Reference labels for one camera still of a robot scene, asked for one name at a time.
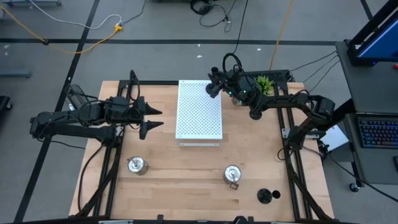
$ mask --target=white cable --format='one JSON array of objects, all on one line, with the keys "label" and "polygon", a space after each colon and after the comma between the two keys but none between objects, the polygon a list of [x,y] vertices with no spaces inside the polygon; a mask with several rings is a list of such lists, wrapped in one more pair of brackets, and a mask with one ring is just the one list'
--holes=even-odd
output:
[{"label": "white cable", "polygon": [[121,17],[120,15],[112,14],[112,15],[108,16],[107,18],[105,18],[104,21],[103,21],[98,27],[88,27],[88,26],[86,26],[86,25],[84,25],[84,24],[81,24],[81,23],[78,23],[78,22],[69,22],[69,21],[63,21],[63,20],[57,19],[57,18],[51,16],[50,14],[46,13],[43,9],[41,9],[38,5],[36,5],[36,4],[33,2],[33,0],[29,0],[29,1],[30,1],[38,10],[42,11],[46,16],[48,16],[49,18],[51,18],[51,19],[53,19],[53,20],[55,20],[55,21],[58,21],[58,22],[64,22],[64,23],[67,23],[67,24],[78,25],[78,26],[82,26],[82,27],[89,28],[89,29],[98,29],[98,28],[100,28],[100,27],[104,24],[104,22],[105,22],[106,20],[108,20],[110,17],[117,16],[117,17],[119,17],[119,22],[118,22],[118,24],[122,24],[122,23],[123,23],[122,17]]}]

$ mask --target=blue screen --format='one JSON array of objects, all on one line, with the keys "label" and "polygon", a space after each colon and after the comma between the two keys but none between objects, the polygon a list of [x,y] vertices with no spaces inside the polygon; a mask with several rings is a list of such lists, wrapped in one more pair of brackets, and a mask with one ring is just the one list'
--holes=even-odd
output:
[{"label": "blue screen", "polygon": [[359,58],[398,60],[398,20],[393,22],[379,37],[358,54]]}]

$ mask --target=headphones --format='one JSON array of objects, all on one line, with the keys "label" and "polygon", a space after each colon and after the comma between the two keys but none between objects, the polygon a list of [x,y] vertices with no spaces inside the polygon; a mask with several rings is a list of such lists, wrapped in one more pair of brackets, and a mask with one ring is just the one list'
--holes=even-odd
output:
[{"label": "headphones", "polygon": [[[194,8],[194,5],[196,4],[196,3],[198,3],[198,2],[203,2],[203,3],[205,3],[204,5],[202,5],[200,8],[199,8],[199,10],[196,10],[195,8]],[[210,10],[213,8],[213,1],[216,1],[216,0],[192,0],[191,1],[191,9],[192,9],[192,11],[194,11],[196,14],[199,14],[199,15],[206,15],[206,14],[208,14],[209,12],[210,12]]]}]

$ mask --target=perforated panel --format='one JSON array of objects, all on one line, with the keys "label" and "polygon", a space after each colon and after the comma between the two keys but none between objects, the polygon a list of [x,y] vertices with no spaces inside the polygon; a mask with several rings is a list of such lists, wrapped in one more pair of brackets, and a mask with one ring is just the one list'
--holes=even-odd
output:
[{"label": "perforated panel", "polygon": [[221,96],[206,92],[209,80],[180,80],[176,139],[222,139]]}]

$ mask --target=computer monitor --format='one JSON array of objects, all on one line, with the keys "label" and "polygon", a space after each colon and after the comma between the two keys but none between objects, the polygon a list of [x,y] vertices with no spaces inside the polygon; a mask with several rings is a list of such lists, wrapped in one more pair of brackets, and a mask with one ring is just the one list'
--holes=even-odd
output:
[{"label": "computer monitor", "polygon": [[398,62],[398,11],[393,13],[397,7],[398,1],[388,1],[349,41],[348,55],[353,66]]}]

